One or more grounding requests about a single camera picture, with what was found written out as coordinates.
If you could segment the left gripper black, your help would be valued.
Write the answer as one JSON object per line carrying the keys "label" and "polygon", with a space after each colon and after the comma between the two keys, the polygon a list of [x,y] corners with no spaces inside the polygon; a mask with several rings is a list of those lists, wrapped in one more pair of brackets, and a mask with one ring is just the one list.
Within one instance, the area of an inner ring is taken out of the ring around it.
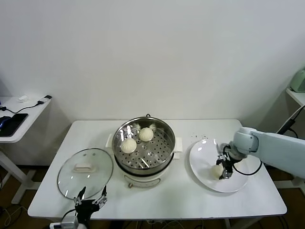
{"label": "left gripper black", "polygon": [[104,186],[102,194],[96,200],[82,200],[85,190],[86,187],[73,198],[78,222],[89,222],[92,214],[99,211],[99,205],[105,205],[107,202],[107,186]]}

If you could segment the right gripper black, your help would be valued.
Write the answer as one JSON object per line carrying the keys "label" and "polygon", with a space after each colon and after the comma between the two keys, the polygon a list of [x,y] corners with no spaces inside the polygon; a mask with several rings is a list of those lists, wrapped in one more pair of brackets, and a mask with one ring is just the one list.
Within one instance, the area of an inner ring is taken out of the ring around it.
{"label": "right gripper black", "polygon": [[233,166],[238,162],[240,162],[240,160],[232,158],[227,153],[222,153],[221,156],[218,156],[216,165],[223,165],[223,171],[219,177],[219,180],[229,179],[233,174]]}

